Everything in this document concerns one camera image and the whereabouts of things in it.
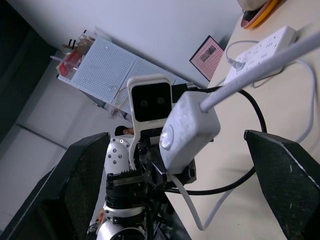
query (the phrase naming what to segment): white wall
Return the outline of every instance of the white wall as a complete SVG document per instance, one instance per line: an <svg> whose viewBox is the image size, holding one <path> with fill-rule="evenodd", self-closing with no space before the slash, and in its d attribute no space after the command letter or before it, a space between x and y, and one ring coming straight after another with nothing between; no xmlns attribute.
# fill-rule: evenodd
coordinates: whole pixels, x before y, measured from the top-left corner
<svg viewBox="0 0 320 240"><path fill-rule="evenodd" d="M113 136L119 125L132 124L109 113L76 88L56 79L57 62L51 62L17 123L65 147L102 132ZM55 166L65 149L14 126L0 144L0 230L3 230L34 186ZM105 179L101 189L105 192ZM104 202L99 198L97 211Z"/></svg>
<svg viewBox="0 0 320 240"><path fill-rule="evenodd" d="M189 62L211 35L228 41L241 8L236 0L7 0L51 45L61 48L87 29L181 77L207 86Z"/></svg>

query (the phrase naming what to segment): table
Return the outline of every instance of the table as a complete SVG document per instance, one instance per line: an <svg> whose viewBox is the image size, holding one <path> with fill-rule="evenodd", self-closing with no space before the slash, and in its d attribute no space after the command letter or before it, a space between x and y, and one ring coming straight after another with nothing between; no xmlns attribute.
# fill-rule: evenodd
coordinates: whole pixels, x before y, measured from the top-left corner
<svg viewBox="0 0 320 240"><path fill-rule="evenodd" d="M229 43L239 40L263 40L281 27L288 25L298 30L303 39L320 31L318 0L287 0L254 30L240 27L239 19ZM229 50L235 58L250 48L250 43L236 44ZM309 63L320 76L320 50L301 58ZM227 76L230 66L223 56L209 84L213 87ZM298 64L287 67L283 73L258 89L247 87L259 104L265 117L268 132L295 140L308 124L311 77ZM317 161L320 160L319 99L315 103L315 119L311 134L302 142L302 147ZM243 136L246 129L259 130L258 118L241 95L235 94L215 107L221 131L195 158L197 181L186 186L188 190L215 189L238 180L252 166L247 143ZM270 210L254 175L236 188L225 200L206 231L198 230L192 215L179 194L167 193L175 211L192 239L201 240L285 240L286 237ZM204 223L221 194L191 196Z"/></svg>

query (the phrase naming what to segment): white camera housing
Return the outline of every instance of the white camera housing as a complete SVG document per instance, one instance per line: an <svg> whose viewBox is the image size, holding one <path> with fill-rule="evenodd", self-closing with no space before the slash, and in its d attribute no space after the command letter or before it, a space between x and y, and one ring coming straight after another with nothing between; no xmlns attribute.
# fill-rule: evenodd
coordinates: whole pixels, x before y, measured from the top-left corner
<svg viewBox="0 0 320 240"><path fill-rule="evenodd" d="M136 166L134 163L134 152L140 140L141 131L162 128L165 125L165 122L167 120L167 117L161 118L161 119L147 120L147 121L137 120L137 117L136 117L137 109L135 111L135 106L137 108L137 105L134 104L135 99L133 97L133 88L137 86L155 85L155 84L161 84L161 83L167 83L169 85L169 87L167 88L169 92L167 92L167 94L170 95L170 107L172 109L172 88L171 88L172 83L166 75L152 74L152 75L146 75L146 76L134 76L134 77L131 77L127 82L132 123L134 128L134 138L129 149L129 162L133 170L136 169Z"/></svg>

